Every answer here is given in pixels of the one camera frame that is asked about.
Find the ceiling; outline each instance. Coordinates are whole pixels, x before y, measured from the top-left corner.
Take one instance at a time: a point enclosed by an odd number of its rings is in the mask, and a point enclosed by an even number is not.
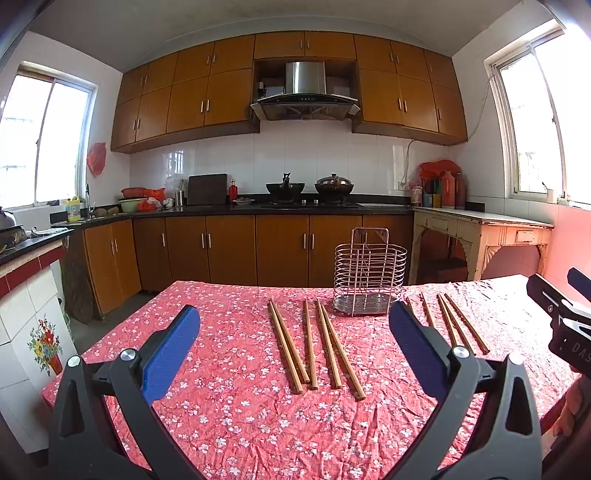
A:
[[[288,30],[290,26],[303,30],[310,24],[316,27],[309,30],[343,25],[343,31],[375,32],[451,56],[517,3],[519,0],[55,0],[35,20],[32,30],[122,72],[203,38]],[[319,27],[319,22],[327,27]]]

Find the wooden side table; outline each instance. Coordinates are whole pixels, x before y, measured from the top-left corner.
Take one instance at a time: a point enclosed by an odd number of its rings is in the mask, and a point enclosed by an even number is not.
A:
[[[493,213],[415,207],[413,253],[409,284],[417,282],[421,237],[426,229],[457,238],[466,254],[468,280],[480,280],[491,258],[504,246],[534,245],[540,253],[538,273],[543,274],[547,247],[554,225]]]

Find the table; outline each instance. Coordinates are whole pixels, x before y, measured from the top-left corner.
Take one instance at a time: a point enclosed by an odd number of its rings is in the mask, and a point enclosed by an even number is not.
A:
[[[501,247],[533,245],[540,254],[538,273],[543,274],[547,247],[554,225],[494,213],[414,207],[413,253],[409,283],[417,282],[421,237],[426,229],[460,241],[468,268],[468,280],[480,280],[488,262]]]
[[[436,293],[448,292],[465,309],[491,349],[488,358],[511,351],[526,357],[538,413],[544,414],[574,380],[569,366],[547,344],[550,319],[525,293],[520,275],[478,282],[404,287],[417,317],[424,292],[446,338]],[[321,299],[367,398],[356,401],[342,373],[343,388],[330,386],[327,361],[311,304],[319,389],[294,395],[280,355],[267,301],[272,297],[308,364],[302,301]],[[201,331],[156,412],[189,459],[214,479],[306,478],[377,480],[392,468],[425,425],[436,405],[426,396],[389,331],[385,316],[347,317],[331,306],[332,290],[265,288],[175,282],[108,333],[83,356],[112,359],[139,348],[165,328],[185,304],[198,308]],[[53,404],[57,381],[43,395]],[[482,404],[475,397],[445,458],[459,458]],[[109,411],[129,457],[146,466],[116,402]]]

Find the black countertop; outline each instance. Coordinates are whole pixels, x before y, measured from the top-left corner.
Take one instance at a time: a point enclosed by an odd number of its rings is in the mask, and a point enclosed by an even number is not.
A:
[[[175,216],[203,216],[203,215],[410,215],[410,205],[359,204],[339,205],[273,205],[272,203],[252,203],[250,205],[200,205],[174,207],[156,212],[119,213],[102,218],[82,220],[80,222],[59,222],[52,226],[67,226],[73,229],[84,229],[119,220],[133,218],[160,218]]]
[[[56,240],[62,239],[65,236],[70,235],[73,231],[74,230],[69,229],[67,232],[54,233],[53,235],[40,236],[37,238],[29,238],[24,242],[17,244],[14,246],[14,248],[11,248],[10,250],[7,250],[1,254],[0,265],[4,265],[11,260],[20,257],[21,255],[26,254],[27,252],[42,247],[43,245],[47,245],[55,242]]]

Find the window frame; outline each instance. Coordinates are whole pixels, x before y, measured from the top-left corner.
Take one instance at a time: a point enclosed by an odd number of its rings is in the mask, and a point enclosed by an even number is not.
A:
[[[29,203],[26,205],[18,205],[9,207],[11,210],[22,210],[28,208],[36,208],[47,206],[47,202],[38,202],[37,201],[37,171],[39,166],[39,152],[41,149],[41,137],[43,136],[43,127],[45,125],[45,118],[47,115],[47,108],[49,107],[49,101],[51,99],[51,94],[53,93],[53,88],[56,83],[60,83],[62,85],[75,88],[77,90],[81,90],[82,92],[86,92],[88,97],[86,99],[86,107],[84,118],[82,120],[82,124],[80,126],[80,139],[78,142],[78,155],[76,158],[76,174],[75,174],[75,186],[76,191],[75,195],[83,200],[82,193],[85,191],[84,183],[86,181],[86,169],[85,169],[85,152],[87,150],[87,143],[90,131],[90,122],[92,117],[92,110],[93,110],[93,103],[96,96],[96,88],[94,85],[90,84],[89,82],[85,82],[84,80],[80,80],[77,82],[74,77],[70,77],[66,74],[60,74],[59,72],[52,70],[52,69],[44,69],[40,66],[35,66],[33,64],[21,64],[14,76],[16,79],[17,76],[24,76],[30,77],[37,80],[42,80],[44,82],[51,82],[51,88],[49,91],[49,95],[47,96],[47,101],[45,104],[45,109],[43,111],[43,117],[41,119],[41,128],[39,129],[39,137],[37,138],[37,152],[35,154],[35,177],[34,177],[34,190],[33,190],[33,203]],[[66,201],[67,199],[55,199],[59,200],[60,204]]]
[[[505,90],[504,82],[501,78],[501,69],[527,54],[532,54],[535,58],[540,72],[544,79],[546,86],[546,92],[548,93],[548,99],[554,115],[554,125],[556,127],[556,133],[558,138],[558,147],[560,150],[560,162],[562,169],[562,188],[563,195],[560,200],[568,200],[568,188],[567,188],[567,171],[566,171],[566,159],[564,156],[564,145],[562,140],[562,134],[560,131],[560,122],[556,112],[556,106],[548,81],[546,80],[544,70],[541,68],[540,62],[535,52],[535,48],[542,45],[554,38],[557,38],[564,34],[564,30],[561,26],[555,22],[550,21],[540,27],[532,30],[530,33],[524,35],[520,39],[516,40],[512,44],[503,48],[493,56],[490,56],[485,60],[486,71],[491,78],[491,86],[493,97],[496,104],[496,110],[499,118],[499,126],[501,127],[501,140],[503,143],[503,154],[505,159],[505,171],[510,177],[510,190],[505,192],[506,197],[524,199],[524,200],[537,200],[545,201],[546,194],[540,192],[529,192],[521,190],[519,188],[519,168],[518,168],[518,155],[517,155],[517,141],[515,139],[515,128],[513,125],[513,118],[511,115],[511,107],[509,105],[509,99]]]

